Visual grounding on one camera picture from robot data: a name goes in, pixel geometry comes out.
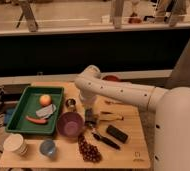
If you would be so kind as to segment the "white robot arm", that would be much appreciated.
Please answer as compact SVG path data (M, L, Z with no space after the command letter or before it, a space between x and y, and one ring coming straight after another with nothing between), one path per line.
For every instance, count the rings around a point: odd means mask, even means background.
M160 88L106 81L98 67L86 67L75 79L83 103L98 95L155 113L154 171L190 171L190 87Z

